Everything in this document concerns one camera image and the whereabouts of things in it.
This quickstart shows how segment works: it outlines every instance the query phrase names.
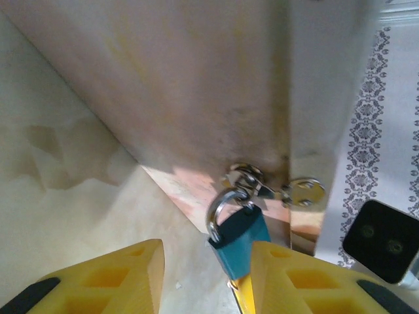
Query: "black square object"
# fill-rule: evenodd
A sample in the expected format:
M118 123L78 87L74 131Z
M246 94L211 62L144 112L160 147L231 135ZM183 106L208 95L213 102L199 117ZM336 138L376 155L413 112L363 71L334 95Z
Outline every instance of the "black square object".
M343 249L388 283L402 281L419 250L419 220L378 201L367 201Z

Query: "yellow plastic part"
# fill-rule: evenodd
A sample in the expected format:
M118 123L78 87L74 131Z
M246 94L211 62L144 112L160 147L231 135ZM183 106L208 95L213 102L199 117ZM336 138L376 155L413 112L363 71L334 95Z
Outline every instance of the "yellow plastic part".
M356 283L368 275L268 242L254 242L256 314L388 314Z
M162 240L144 241L43 277L61 282L28 313L157 314L163 275Z
M255 302L253 301L253 289L250 275L233 281L237 290L233 290L238 306L242 314L255 314Z

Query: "teal padlock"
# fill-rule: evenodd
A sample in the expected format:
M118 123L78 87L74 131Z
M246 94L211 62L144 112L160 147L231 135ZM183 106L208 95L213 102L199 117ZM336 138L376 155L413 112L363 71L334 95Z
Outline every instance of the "teal padlock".
M223 207L230 201L244 201L249 198L241 188L228 188L220 193L208 209L206 222L212 246L224 272L232 280L250 273L251 248L254 241L269 241L268 227L262 210L250 201L229 216L220 226L217 219Z

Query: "metal hinge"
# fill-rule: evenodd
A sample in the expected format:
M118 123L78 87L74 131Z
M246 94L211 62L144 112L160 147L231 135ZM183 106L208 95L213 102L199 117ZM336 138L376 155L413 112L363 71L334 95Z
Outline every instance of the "metal hinge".
M223 178L227 188L243 188L249 198L280 200L284 205L308 207L318 203L325 195L323 185L313 178L291 180L279 190L265 185L263 172L250 164L234 164Z

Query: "light beige floor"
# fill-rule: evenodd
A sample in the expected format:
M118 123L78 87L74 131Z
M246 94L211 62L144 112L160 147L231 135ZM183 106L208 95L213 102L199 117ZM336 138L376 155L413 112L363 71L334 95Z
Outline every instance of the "light beige floor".
M41 276L162 238L160 313L238 313L206 237L0 14L0 305Z

